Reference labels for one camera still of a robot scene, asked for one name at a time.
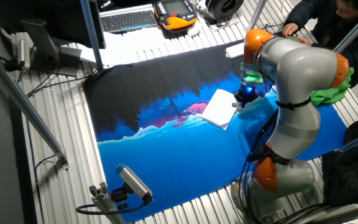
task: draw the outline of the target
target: printed fabric backdrop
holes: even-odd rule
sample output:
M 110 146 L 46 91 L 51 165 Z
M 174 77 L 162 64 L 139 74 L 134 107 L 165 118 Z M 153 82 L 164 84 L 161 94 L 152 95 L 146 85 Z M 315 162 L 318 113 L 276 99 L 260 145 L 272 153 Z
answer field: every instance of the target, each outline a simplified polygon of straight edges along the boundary
M 239 177 L 257 131 L 277 109 L 277 97 L 268 93 L 248 104 L 226 131 L 201 119 L 217 89 L 234 93 L 240 87 L 242 59 L 226 58 L 228 46 L 119 67 L 86 82 L 109 190 L 122 186 L 116 167 L 126 164 L 155 199 L 150 206 L 124 214 L 125 221 L 143 219 Z M 265 86 L 258 90 L 265 92 Z M 318 139 L 299 159 L 313 159 L 342 146 L 346 127 L 337 112 L 332 106 L 318 109 Z M 134 208 L 142 201 L 133 194 L 126 203 Z

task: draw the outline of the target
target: person's hand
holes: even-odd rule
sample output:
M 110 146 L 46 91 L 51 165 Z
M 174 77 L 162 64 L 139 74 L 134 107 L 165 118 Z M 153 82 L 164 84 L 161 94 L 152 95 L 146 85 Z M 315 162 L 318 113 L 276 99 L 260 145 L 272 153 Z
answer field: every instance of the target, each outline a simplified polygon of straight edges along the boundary
M 288 35 L 294 34 L 296 31 L 298 31 L 299 26 L 293 22 L 285 25 L 283 29 L 283 36 L 286 37 Z
M 305 44 L 307 46 L 311 46 L 311 43 L 306 40 L 304 37 L 298 37 L 298 40 L 302 43 L 302 44 Z

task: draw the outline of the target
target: dark jacket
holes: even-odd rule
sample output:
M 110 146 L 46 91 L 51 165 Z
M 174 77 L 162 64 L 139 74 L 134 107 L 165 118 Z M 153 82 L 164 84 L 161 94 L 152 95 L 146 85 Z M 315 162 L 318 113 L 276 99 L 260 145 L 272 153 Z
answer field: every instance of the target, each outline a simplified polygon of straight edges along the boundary
M 348 23 L 344 26 L 338 26 L 341 18 L 336 14 L 336 0 L 302 0 L 292 10 L 285 25 L 294 22 L 302 28 L 310 19 L 318 19 L 316 27 L 311 31 L 316 40 L 321 43 L 327 32 L 331 31 L 331 37 L 325 46 L 315 45 L 315 47 L 326 47 L 333 49 L 340 41 L 354 28 L 358 20 Z M 358 36 L 342 52 L 354 67 L 351 85 L 358 84 Z

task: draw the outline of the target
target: monitor stand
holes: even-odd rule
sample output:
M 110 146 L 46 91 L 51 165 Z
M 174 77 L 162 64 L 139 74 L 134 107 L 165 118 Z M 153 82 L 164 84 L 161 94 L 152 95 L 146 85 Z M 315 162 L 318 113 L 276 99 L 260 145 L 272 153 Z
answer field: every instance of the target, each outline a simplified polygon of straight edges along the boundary
M 31 56 L 30 69 L 43 73 L 76 76 L 80 66 L 80 49 L 59 47 L 40 20 L 24 19 L 21 21 L 29 34 L 36 51 Z

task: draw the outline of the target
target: white card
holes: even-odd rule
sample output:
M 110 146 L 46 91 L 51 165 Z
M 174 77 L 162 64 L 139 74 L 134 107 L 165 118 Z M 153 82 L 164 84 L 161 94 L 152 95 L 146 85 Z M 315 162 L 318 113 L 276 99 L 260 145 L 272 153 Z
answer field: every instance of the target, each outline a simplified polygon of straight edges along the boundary
M 234 105 L 238 105 L 238 102 L 232 93 L 225 90 L 216 90 L 201 118 L 226 130 L 237 110 Z

